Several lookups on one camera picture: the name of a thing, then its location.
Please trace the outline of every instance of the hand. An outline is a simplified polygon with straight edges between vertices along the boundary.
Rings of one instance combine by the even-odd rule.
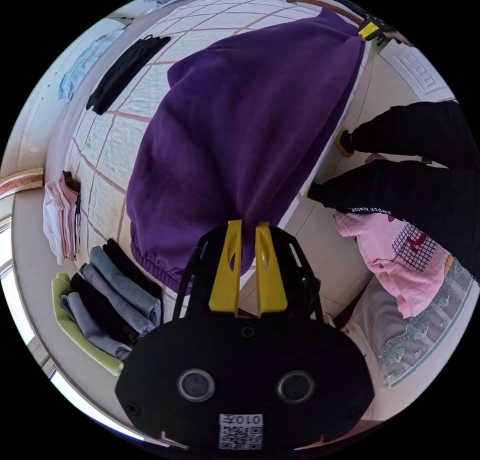
[[[409,47],[413,47],[410,41],[406,37],[404,37],[402,34],[400,34],[400,32],[398,32],[397,30],[391,30],[389,32],[384,32],[383,34],[387,39],[399,40],[402,44],[408,45]]]

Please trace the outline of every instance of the sticker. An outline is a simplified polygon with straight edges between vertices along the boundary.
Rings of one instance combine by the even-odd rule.
[[[260,450],[264,416],[220,414],[218,448],[222,450]]]

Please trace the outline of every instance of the purple fabric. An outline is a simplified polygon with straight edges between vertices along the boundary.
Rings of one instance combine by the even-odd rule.
[[[200,237],[243,219],[277,225],[348,102],[364,43],[328,8],[222,39],[174,64],[126,195],[136,261],[177,291]]]

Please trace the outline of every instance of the white quilt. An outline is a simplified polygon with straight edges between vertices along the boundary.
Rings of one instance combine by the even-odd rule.
[[[314,17],[319,11],[320,8],[315,6],[287,3],[286,0],[196,0],[161,18],[140,36],[169,35],[171,41],[131,81],[110,110],[102,116],[92,111],[84,112],[67,151],[65,169],[81,182],[78,265],[88,261],[92,247],[103,245],[108,238],[115,239],[132,257],[130,220],[125,210],[126,189],[144,131],[169,90],[167,71],[170,66],[222,38]],[[362,69],[367,54],[368,49],[365,50]],[[331,141],[279,227],[285,227],[330,145]],[[243,275],[241,285],[254,269],[252,267]],[[166,289],[168,298],[170,303],[165,302],[166,321],[171,318],[176,298],[173,291]]]

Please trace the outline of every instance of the grid pattern print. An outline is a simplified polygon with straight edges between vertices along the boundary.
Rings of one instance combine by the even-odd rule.
[[[68,146],[64,168],[81,182],[78,265],[88,261],[92,247],[108,238],[115,239],[132,257],[126,190],[145,129],[170,88],[168,69],[222,38],[317,14],[286,0],[196,0],[157,20],[138,37],[169,35],[171,41],[130,82],[110,110],[101,116],[83,111]],[[166,289],[166,297],[174,300],[176,294]]]
[[[432,258],[437,243],[411,224],[407,224],[392,245],[396,256],[409,267],[423,272]]]

